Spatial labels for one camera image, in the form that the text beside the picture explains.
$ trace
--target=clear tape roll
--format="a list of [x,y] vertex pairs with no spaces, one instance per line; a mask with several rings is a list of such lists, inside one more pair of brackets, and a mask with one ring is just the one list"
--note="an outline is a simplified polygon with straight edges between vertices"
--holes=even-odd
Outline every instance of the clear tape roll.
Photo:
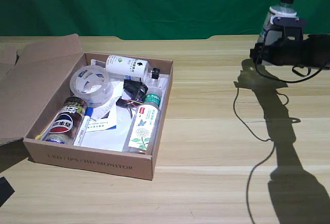
[[113,92],[109,74],[100,66],[86,66],[77,70],[71,77],[70,88],[75,96],[93,108],[105,104]]

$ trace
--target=green backdrop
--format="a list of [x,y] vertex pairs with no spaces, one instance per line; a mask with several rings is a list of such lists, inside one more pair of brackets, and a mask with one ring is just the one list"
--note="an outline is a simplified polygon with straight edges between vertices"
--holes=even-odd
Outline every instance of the green backdrop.
[[[195,39],[257,34],[278,0],[0,0],[0,36]],[[330,0],[295,0],[304,33],[330,33]]]

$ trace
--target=cable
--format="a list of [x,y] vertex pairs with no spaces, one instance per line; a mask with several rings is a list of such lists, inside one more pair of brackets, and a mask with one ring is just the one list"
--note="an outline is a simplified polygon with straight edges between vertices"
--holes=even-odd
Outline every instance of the cable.
[[276,94],[277,94],[277,95],[284,96],[284,97],[287,99],[287,101],[285,102],[285,104],[283,104],[284,106],[287,105],[287,104],[289,103],[289,98],[288,98],[288,96],[286,96],[286,95],[283,94],[283,93],[279,93],[278,91],[276,91]]
[[[239,94],[239,88],[237,88],[237,93],[236,93],[236,96],[235,96],[235,99],[234,99],[234,102],[233,102],[233,110],[234,110],[234,113],[235,113],[236,117],[245,125],[245,127],[251,132],[251,134],[255,138],[257,138],[258,140],[265,141],[265,142],[271,140],[270,138],[268,138],[266,140],[263,140],[263,139],[259,138],[258,136],[256,136],[256,134],[254,134],[253,131],[249,128],[249,126],[238,116],[238,114],[236,112],[236,108],[235,108],[236,101],[237,101],[237,98],[238,98],[238,94]],[[257,169],[258,166],[262,165],[264,162],[266,162],[273,155],[274,150],[275,150],[275,143],[273,143],[273,148],[270,151],[270,153],[267,155],[267,157],[264,158],[261,162],[259,162],[258,164],[256,164],[252,168],[252,170],[249,174],[249,177],[247,178],[246,190],[245,190],[245,200],[246,200],[246,207],[248,209],[247,211],[249,213],[249,217],[251,219],[252,224],[256,224],[254,219],[253,219],[253,216],[252,216],[252,212],[251,212],[251,208],[250,208],[250,202],[249,202],[249,187],[250,187],[250,182],[251,182],[251,179],[252,179],[252,174],[255,171],[255,169]]]
[[325,68],[325,66],[330,62],[330,58],[314,73],[314,74],[312,74],[311,76],[309,76],[309,77],[307,77],[307,78],[303,78],[303,79],[299,79],[299,80],[297,80],[297,81],[285,81],[285,80],[283,80],[283,79],[279,79],[279,78],[273,78],[273,77],[270,77],[270,76],[267,76],[267,75],[264,75],[264,74],[262,74],[260,71],[259,71],[259,69],[258,69],[258,64],[259,64],[259,62],[260,61],[262,61],[262,58],[261,58],[261,55],[262,55],[262,53],[263,53],[263,48],[265,47],[265,42],[266,42],[266,38],[267,38],[267,35],[268,35],[268,32],[269,31],[271,31],[271,30],[268,30],[268,31],[266,31],[266,33],[265,33],[265,37],[264,37],[264,39],[263,39],[263,46],[262,46],[262,48],[261,48],[261,51],[260,51],[260,53],[259,53],[259,56],[258,56],[258,58],[255,60],[255,63],[254,63],[254,65],[255,65],[255,69],[256,69],[256,72],[258,73],[258,74],[260,74],[261,76],[263,76],[263,77],[265,77],[265,78],[269,78],[269,79],[272,79],[272,80],[275,80],[275,81],[279,81],[279,82],[283,82],[283,83],[300,83],[300,82],[303,82],[303,81],[306,81],[306,80],[308,80],[308,79],[311,79],[311,78],[313,78],[313,77],[315,77],[316,75],[318,75],[324,68]]
[[272,148],[272,150],[270,151],[270,153],[267,155],[267,157],[264,158],[262,161],[260,161],[258,164],[256,164],[256,165],[252,168],[252,170],[251,170],[251,172],[250,172],[250,174],[249,174],[249,177],[248,177],[248,179],[247,179],[248,182],[246,183],[245,200],[246,200],[246,207],[247,207],[247,209],[248,209],[247,211],[248,211],[248,213],[249,213],[249,217],[250,217],[251,222],[252,222],[253,224],[256,224],[256,223],[254,222],[254,219],[253,219],[253,217],[252,217],[252,212],[251,212],[250,203],[249,203],[249,187],[250,187],[250,182],[251,182],[252,174],[253,174],[253,172],[255,171],[255,169],[257,169],[258,166],[262,165],[264,162],[266,162],[266,161],[267,161],[267,160],[273,155],[274,150],[275,150],[275,143],[273,143],[273,148]]
[[233,110],[234,110],[235,116],[244,124],[244,126],[251,132],[251,134],[255,138],[257,138],[260,141],[269,141],[269,140],[271,140],[270,138],[268,138],[266,140],[263,140],[263,139],[259,138],[255,133],[253,133],[253,131],[249,128],[249,126],[238,116],[238,114],[236,112],[236,101],[237,101],[237,98],[238,98],[238,93],[239,93],[239,88],[237,88],[236,97],[235,97],[234,102],[233,102]]

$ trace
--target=black device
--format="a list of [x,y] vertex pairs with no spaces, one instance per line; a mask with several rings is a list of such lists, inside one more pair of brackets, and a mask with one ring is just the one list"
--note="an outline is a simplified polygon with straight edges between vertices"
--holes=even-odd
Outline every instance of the black device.
[[0,207],[15,192],[5,177],[0,178]]
[[[301,77],[308,76],[312,68],[318,69],[308,78],[287,82],[297,83],[315,76],[323,69],[330,68],[330,35],[308,35],[304,40],[303,27],[306,21],[302,18],[275,17],[273,23],[274,28],[271,30],[282,31],[282,37],[270,45],[265,45],[269,32],[267,31],[264,42],[256,43],[250,50],[250,58],[253,59],[256,70],[257,65],[262,61],[276,66],[292,66],[292,72]],[[307,68],[308,71],[302,74],[296,68]]]

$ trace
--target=plastic water bottle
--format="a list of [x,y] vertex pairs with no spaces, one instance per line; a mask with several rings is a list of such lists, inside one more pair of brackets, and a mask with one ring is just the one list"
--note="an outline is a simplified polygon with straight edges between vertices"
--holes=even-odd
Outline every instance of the plastic water bottle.
[[[280,0],[278,5],[270,6],[268,14],[266,16],[265,22],[263,23],[261,33],[258,38],[258,42],[263,42],[265,39],[265,34],[270,29],[278,29],[273,24],[273,18],[275,16],[279,17],[288,17],[288,18],[295,18],[297,15],[296,10],[291,8],[294,0]],[[282,31],[280,30],[271,30],[268,32],[265,45],[270,45],[273,42],[277,41],[278,38],[282,37]]]
[[129,128],[123,152],[151,154],[155,142],[156,125],[160,116],[162,91],[156,74],[148,80],[148,91]]

